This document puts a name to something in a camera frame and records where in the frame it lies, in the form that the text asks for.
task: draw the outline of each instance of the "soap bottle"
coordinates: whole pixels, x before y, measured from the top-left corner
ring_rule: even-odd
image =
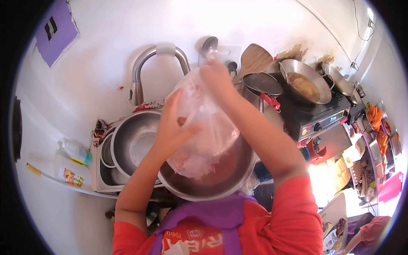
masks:
[[[61,147],[76,162],[89,166],[92,154],[74,142],[63,141]]]

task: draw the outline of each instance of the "person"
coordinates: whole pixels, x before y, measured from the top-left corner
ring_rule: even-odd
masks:
[[[177,124],[178,90],[166,99],[154,144],[119,194],[113,254],[159,255],[182,244],[187,245],[186,254],[322,254],[322,219],[305,159],[294,141],[236,91],[222,63],[207,61],[200,75],[270,171],[275,188],[272,213],[239,194],[186,202],[148,237],[146,207],[159,168],[200,129],[182,131]]]
[[[390,216],[373,216],[371,213],[359,217],[359,220],[348,223],[347,245],[344,250],[341,249],[335,254],[369,254],[391,219]]]

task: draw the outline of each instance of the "kitchen faucet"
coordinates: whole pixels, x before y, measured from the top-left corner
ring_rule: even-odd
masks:
[[[140,79],[140,71],[142,70],[143,64],[148,60],[150,57],[154,55],[173,55],[175,56],[179,62],[181,69],[184,75],[190,72],[190,65],[188,64],[188,60],[186,54],[179,48],[176,47],[174,44],[167,44],[167,43],[159,43],[155,46],[148,48],[147,50],[143,51],[142,54],[136,59],[135,63],[133,64],[132,68],[132,85],[130,87],[130,103],[132,105],[141,105],[143,104],[143,86],[142,80]]]

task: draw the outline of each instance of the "stove knob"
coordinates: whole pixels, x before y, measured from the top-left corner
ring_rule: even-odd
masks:
[[[322,130],[320,123],[316,123],[316,125],[313,127],[313,131],[319,132],[320,130]]]

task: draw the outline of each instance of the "purple paper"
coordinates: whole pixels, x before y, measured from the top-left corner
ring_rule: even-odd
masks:
[[[51,17],[54,19],[57,31],[52,35],[51,39],[48,40],[48,35],[44,27]],[[48,66],[51,67],[54,64],[64,49],[75,40],[77,35],[78,31],[72,21],[68,4],[65,0],[57,0],[44,16],[44,20],[41,22],[35,34],[37,38],[37,48]]]

